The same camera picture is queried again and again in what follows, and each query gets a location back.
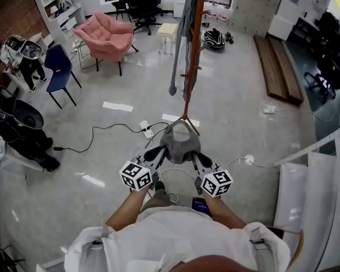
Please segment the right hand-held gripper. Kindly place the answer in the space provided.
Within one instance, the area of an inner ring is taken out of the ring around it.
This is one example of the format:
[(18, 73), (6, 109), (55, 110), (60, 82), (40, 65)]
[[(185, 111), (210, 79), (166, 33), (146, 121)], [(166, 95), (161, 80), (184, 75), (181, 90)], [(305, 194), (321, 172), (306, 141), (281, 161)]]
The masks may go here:
[(215, 198), (229, 192), (233, 179), (226, 169), (219, 166), (211, 169), (213, 161), (201, 152), (191, 154), (191, 159), (198, 176), (195, 180), (195, 187), (199, 195), (206, 193)]

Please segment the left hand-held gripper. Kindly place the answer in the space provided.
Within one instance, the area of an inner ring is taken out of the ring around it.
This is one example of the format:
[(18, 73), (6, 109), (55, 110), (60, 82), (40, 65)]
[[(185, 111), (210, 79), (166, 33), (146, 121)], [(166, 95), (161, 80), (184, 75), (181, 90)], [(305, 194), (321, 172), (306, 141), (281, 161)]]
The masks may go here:
[(148, 187), (153, 190), (159, 179), (158, 168), (167, 156), (165, 146), (157, 146), (145, 151), (144, 155), (128, 160), (120, 169), (123, 184), (131, 191), (141, 191)]

